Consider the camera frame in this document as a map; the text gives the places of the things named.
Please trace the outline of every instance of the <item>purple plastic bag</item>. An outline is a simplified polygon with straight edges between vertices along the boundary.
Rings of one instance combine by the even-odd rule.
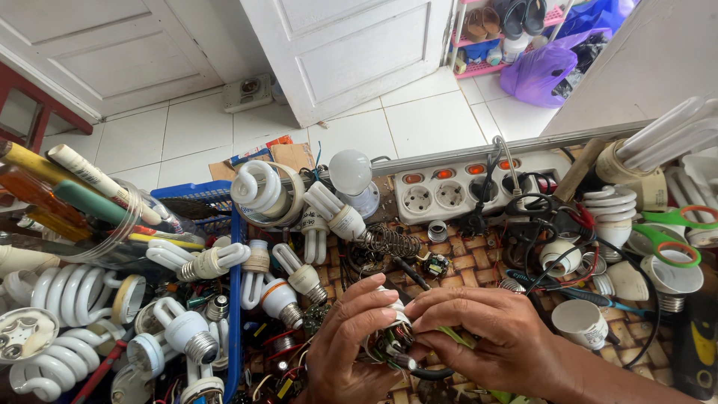
[[[526,53],[518,62],[501,70],[501,88],[523,102],[544,108],[559,108],[566,100],[561,96],[552,96],[551,92],[578,63],[571,48],[598,32],[611,39],[610,28],[591,29]],[[558,76],[551,75],[556,70],[563,72]]]

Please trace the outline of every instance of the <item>blue plastic basket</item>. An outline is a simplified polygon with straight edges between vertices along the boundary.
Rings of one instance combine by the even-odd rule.
[[[230,197],[231,181],[219,180],[203,184],[183,184],[167,188],[160,188],[150,192],[155,198],[188,198],[210,204],[221,211],[232,209],[232,216],[219,216],[215,218],[196,220],[195,224],[208,236],[232,237],[232,243],[245,243],[247,223],[239,215],[232,204]],[[242,310],[239,306],[241,299],[240,285],[242,283],[240,265],[230,268],[230,310],[229,310],[229,364],[227,368],[227,382],[223,403],[229,403],[234,396],[239,379],[244,369],[244,350],[242,349]]]

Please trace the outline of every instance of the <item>hand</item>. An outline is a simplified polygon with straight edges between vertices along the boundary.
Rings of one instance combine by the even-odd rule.
[[[436,288],[423,292],[404,313],[416,318],[416,340],[432,348],[442,363],[477,385],[527,397],[554,400],[582,389],[571,343],[553,335],[529,299],[505,289]],[[439,326],[462,326],[482,336],[474,349]]]
[[[396,311],[385,307],[398,299],[396,290],[375,290],[385,279],[378,274],[360,280],[334,303],[309,348],[309,387],[299,402],[376,404],[401,380],[384,363],[354,363],[364,337],[396,320]]]

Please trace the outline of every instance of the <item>sandal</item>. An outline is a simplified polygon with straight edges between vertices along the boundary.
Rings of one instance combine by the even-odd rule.
[[[493,0],[493,6],[499,16],[503,34],[512,41],[521,38],[521,22],[526,17],[527,0]]]
[[[546,18],[546,0],[528,0],[526,16],[523,19],[523,28],[532,37],[540,35],[544,31],[544,19]]]
[[[496,10],[491,7],[486,7],[482,14],[484,19],[484,29],[486,30],[486,39],[495,40],[498,38],[499,32],[501,32],[501,28],[499,27],[501,20],[498,18]]]
[[[466,35],[471,42],[481,42],[486,39],[486,29],[482,27],[482,16],[480,9],[473,9],[464,18],[464,29],[462,34]]]

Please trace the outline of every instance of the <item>white tile floor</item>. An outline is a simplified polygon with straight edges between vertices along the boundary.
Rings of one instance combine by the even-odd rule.
[[[448,68],[300,129],[288,106],[276,103],[237,114],[222,110],[221,87],[123,112],[95,125],[91,136],[48,136],[42,152],[66,143],[104,172],[147,190],[211,181],[208,164],[244,153],[281,135],[322,144],[328,164],[343,149],[391,159],[537,137],[555,109],[525,104],[504,92],[499,75],[456,81]]]

